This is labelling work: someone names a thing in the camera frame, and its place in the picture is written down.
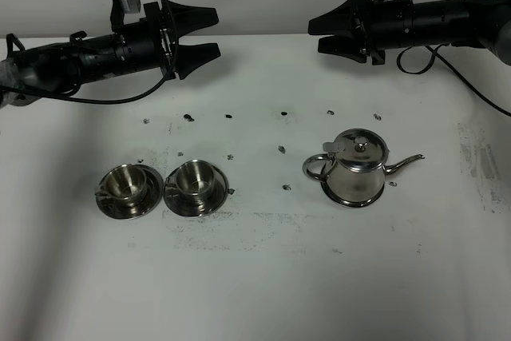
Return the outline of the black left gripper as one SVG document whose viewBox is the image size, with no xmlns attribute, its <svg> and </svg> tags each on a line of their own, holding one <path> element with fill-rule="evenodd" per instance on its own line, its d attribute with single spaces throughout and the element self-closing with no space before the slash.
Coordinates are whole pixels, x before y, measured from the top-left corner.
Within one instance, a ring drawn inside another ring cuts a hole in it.
<svg viewBox="0 0 511 341">
<path fill-rule="evenodd" d="M 186 6 L 168 2 L 174 16 L 179 38 L 197 30 L 202 30 L 218 23 L 215 8 Z M 164 47 L 164 32 L 169 23 L 164 19 L 164 11 L 157 2 L 143 5 L 145 17 L 138 22 L 124 24 L 124 13 L 120 6 L 112 6 L 110 21 L 114 62 L 112 72 L 117 75 L 138 73 L 160 68 L 164 76 L 171 70 L 168 80 L 184 80 L 190 73 L 220 57 L 220 48 L 216 43 L 194 46 L 179 45 L 175 69 L 171 69 L 173 52 L 169 43 Z"/>
</svg>

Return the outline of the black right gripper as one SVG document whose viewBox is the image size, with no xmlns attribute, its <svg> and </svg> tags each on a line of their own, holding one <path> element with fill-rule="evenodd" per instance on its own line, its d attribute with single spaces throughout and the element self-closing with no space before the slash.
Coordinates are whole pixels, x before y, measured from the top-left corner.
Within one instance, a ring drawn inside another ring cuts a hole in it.
<svg viewBox="0 0 511 341">
<path fill-rule="evenodd" d="M 308 22 L 307 32 L 319 39 L 318 52 L 374 65 L 385 63 L 385 51 L 413 45 L 412 0 L 346 0 Z"/>
</svg>

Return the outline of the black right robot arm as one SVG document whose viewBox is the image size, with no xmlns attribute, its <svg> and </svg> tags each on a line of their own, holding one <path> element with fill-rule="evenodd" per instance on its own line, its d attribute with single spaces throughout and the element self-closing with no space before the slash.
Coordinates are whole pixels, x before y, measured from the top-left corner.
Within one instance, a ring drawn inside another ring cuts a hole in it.
<svg viewBox="0 0 511 341">
<path fill-rule="evenodd" d="M 318 51 L 382 65 L 385 52 L 415 46 L 487 49 L 510 63 L 510 0 L 347 0 L 313 18 Z"/>
</svg>

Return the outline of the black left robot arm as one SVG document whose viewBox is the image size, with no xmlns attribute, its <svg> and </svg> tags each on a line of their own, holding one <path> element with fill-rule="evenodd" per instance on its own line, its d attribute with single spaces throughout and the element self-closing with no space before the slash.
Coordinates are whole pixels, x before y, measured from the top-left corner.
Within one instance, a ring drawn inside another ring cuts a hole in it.
<svg viewBox="0 0 511 341">
<path fill-rule="evenodd" d="M 220 56 L 216 43 L 179 43 L 186 34 L 216 25 L 215 9 L 151 2 L 144 12 L 138 22 L 113 27 L 110 35 L 87 38 L 79 31 L 68 42 L 28 50 L 8 34 L 1 105 L 26 106 L 42 96 L 69 100 L 84 84 L 156 68 L 168 80 L 183 80 Z"/>
</svg>

